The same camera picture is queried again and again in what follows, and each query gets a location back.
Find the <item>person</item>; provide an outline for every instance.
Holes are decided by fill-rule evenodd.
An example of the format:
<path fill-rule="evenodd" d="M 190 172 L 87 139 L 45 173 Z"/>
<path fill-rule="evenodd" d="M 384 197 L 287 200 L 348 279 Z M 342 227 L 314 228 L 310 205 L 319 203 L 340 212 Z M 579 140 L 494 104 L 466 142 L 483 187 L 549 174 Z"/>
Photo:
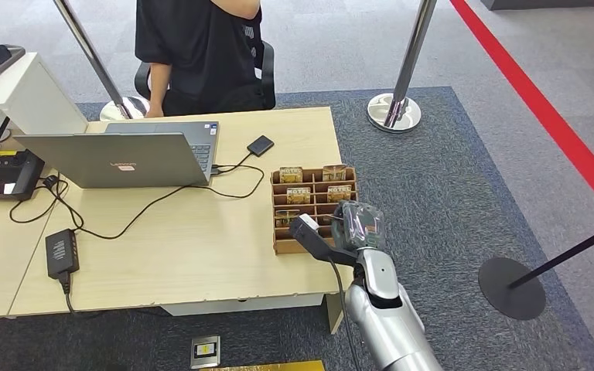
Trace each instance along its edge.
<path fill-rule="evenodd" d="M 135 56 L 151 66 L 146 117 L 263 109 L 243 28 L 260 6 L 260 0 L 138 0 Z"/>

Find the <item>wooden organizer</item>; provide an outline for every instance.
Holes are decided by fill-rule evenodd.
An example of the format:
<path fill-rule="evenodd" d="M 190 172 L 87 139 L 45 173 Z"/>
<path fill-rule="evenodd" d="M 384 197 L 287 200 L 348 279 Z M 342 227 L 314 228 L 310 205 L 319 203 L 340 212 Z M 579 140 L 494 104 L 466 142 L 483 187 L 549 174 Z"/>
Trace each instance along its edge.
<path fill-rule="evenodd" d="M 347 168 L 343 181 L 323 182 L 320 168 L 303 169 L 303 183 L 279 183 L 279 172 L 273 172 L 270 182 L 272 183 L 272 227 L 274 228 L 275 253 L 296 254 L 305 253 L 306 250 L 292 238 L 288 227 L 278 228 L 275 221 L 276 210 L 299 209 L 301 213 L 309 214 L 319 225 L 318 233 L 324 239 L 333 244 L 331 235 L 331 218 L 329 215 L 338 206 L 338 203 L 326 203 L 326 190 L 329 186 L 352 186 L 352 200 L 357 200 L 357 174 L 354 168 Z M 311 189 L 311 202 L 308 204 L 287 203 L 288 188 L 309 187 Z"/>

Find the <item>gray carpet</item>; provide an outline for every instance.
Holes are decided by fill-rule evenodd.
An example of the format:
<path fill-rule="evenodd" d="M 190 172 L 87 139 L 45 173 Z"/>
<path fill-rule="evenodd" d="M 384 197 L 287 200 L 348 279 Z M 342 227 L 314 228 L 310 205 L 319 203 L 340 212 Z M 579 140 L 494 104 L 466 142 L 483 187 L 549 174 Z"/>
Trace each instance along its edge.
<path fill-rule="evenodd" d="M 443 368 L 594 370 L 594 341 L 555 274 L 543 280 L 548 307 L 529 322 L 503 317 L 477 287 L 477 271 L 489 257 L 534 264 L 544 255 L 453 91 L 411 90 L 422 124 L 403 135 L 367 123 L 365 104 L 376 93 L 283 94 L 278 101 L 332 107 L 343 160 L 357 168 L 360 198 L 387 217 L 389 253 Z M 100 107 L 81 109 L 94 119 Z M 353 369 L 346 336 L 328 335 L 323 308 L 0 319 L 0 369 L 188 369 L 190 339 L 208 334 L 222 336 L 225 366 L 323 359 L 328 370 Z M 361 355 L 364 369 L 374 369 Z"/>

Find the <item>person's hand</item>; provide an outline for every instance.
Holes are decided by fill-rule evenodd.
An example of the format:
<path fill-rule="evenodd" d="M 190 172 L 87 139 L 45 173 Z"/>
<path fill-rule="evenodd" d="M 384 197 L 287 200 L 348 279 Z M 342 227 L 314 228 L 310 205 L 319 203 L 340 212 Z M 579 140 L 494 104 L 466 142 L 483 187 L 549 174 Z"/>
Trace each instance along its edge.
<path fill-rule="evenodd" d="M 165 112 L 162 111 L 161 106 L 151 106 L 145 115 L 145 118 L 165 117 Z"/>

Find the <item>laptop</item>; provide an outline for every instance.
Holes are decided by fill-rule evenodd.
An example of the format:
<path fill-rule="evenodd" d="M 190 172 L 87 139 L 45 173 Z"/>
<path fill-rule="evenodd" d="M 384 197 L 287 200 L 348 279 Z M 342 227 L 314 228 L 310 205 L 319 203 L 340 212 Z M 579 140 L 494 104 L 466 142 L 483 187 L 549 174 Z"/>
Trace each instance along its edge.
<path fill-rule="evenodd" d="M 181 133 L 186 137 L 206 180 L 210 181 L 218 124 L 213 121 L 154 122 L 154 123 L 112 123 L 106 133 Z"/>
<path fill-rule="evenodd" d="M 181 133 L 16 135 L 14 139 L 81 188 L 208 184 Z"/>

